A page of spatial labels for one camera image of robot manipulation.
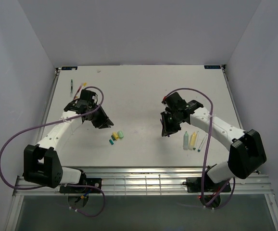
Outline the yellow highlighter cap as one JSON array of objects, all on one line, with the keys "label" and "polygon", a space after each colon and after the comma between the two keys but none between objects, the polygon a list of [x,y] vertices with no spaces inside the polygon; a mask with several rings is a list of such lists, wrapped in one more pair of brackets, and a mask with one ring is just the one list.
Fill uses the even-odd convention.
[{"label": "yellow highlighter cap", "polygon": [[117,134],[116,132],[113,132],[112,135],[113,135],[113,137],[114,137],[115,140],[118,140],[118,139],[119,139],[119,136],[118,136],[118,134]]}]

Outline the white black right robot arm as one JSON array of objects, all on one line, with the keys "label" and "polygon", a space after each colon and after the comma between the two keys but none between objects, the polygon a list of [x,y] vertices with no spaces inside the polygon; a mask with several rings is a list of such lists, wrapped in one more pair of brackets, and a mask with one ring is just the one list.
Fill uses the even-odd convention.
[{"label": "white black right robot arm", "polygon": [[220,142],[229,152],[227,161],[206,170],[202,185],[208,191],[214,191],[221,182],[231,178],[246,179],[267,160],[259,132],[234,127],[212,116],[197,101],[191,101],[182,108],[167,107],[161,113],[162,136],[177,133],[181,130],[180,124],[184,122],[207,132],[208,136]]}]

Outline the red yellow thin pen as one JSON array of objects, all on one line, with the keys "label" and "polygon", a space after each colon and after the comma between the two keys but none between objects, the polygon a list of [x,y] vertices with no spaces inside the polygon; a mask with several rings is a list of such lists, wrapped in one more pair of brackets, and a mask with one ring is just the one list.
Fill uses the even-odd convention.
[{"label": "red yellow thin pen", "polygon": [[79,94],[80,94],[82,88],[85,87],[86,85],[87,85],[86,82],[80,84],[79,88],[77,89],[77,91],[73,97],[74,100],[79,98]]}]

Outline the white green thin pen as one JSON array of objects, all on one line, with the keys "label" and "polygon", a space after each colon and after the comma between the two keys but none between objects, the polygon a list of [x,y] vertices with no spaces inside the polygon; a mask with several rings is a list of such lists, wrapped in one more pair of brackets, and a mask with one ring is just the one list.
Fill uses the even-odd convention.
[{"label": "white green thin pen", "polygon": [[197,131],[197,133],[196,133],[196,139],[195,139],[195,144],[194,144],[193,150],[197,149],[198,139],[199,139],[199,131]]}]

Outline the green highlighter pen body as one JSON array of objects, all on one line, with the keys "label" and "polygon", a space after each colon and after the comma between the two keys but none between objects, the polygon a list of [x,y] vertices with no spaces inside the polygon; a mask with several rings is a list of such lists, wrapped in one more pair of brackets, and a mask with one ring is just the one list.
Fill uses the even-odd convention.
[{"label": "green highlighter pen body", "polygon": [[188,146],[189,146],[189,135],[188,132],[186,131],[183,136],[183,149],[187,150]]}]

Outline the green highlighter cap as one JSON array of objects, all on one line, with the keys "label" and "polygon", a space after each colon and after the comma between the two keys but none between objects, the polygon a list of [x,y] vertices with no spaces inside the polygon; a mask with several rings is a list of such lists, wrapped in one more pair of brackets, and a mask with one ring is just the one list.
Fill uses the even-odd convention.
[{"label": "green highlighter cap", "polygon": [[124,137],[124,134],[123,134],[123,132],[122,132],[121,130],[118,131],[117,134],[118,134],[118,137],[119,137],[120,139],[122,139],[122,138]]}]

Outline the yellow highlighter pen body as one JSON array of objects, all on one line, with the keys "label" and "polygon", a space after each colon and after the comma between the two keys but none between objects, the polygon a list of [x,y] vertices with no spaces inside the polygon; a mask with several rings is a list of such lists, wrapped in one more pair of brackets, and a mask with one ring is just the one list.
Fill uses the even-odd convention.
[{"label": "yellow highlighter pen body", "polygon": [[195,148],[196,139],[197,139],[197,132],[193,132],[189,141],[189,150],[193,150]]}]

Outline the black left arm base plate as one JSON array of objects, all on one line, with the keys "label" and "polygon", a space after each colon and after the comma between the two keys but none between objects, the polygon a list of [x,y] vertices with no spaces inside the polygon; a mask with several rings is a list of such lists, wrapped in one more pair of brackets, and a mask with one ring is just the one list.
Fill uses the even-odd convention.
[{"label": "black left arm base plate", "polygon": [[61,186],[59,193],[64,194],[89,194],[89,193],[101,193],[102,178],[86,178],[79,185],[84,185],[84,187],[74,187],[74,186]]}]

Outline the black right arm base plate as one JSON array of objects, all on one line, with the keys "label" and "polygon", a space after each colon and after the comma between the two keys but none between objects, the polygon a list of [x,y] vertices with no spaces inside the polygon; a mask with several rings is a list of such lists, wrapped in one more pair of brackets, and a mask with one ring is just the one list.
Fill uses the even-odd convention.
[{"label": "black right arm base plate", "polygon": [[[222,187],[223,190],[222,192],[228,193],[231,192],[231,186],[230,183],[227,182],[226,180],[221,181],[220,183],[213,183],[211,180],[208,178],[204,179],[204,192],[207,193],[216,193],[220,191]],[[182,182],[182,185],[187,187],[187,192],[189,193],[200,193],[201,192],[201,182],[202,178],[201,177],[188,177],[184,182]]]}]

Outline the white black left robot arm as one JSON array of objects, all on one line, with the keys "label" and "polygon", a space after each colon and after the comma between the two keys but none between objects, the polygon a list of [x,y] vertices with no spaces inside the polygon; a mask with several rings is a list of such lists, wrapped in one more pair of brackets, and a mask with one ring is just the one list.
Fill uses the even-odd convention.
[{"label": "white black left robot arm", "polygon": [[110,128],[114,123],[97,103],[74,100],[63,110],[61,120],[35,145],[24,149],[23,177],[27,182],[50,188],[70,184],[76,192],[87,187],[87,180],[80,169],[63,167],[59,154],[63,147],[85,121],[95,128]]}]

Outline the green capped thin pen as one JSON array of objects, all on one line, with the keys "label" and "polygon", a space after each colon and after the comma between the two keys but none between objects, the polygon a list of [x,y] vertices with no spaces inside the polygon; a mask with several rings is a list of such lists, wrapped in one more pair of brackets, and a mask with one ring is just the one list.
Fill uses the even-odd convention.
[{"label": "green capped thin pen", "polygon": [[73,96],[73,80],[70,81],[70,96]]}]

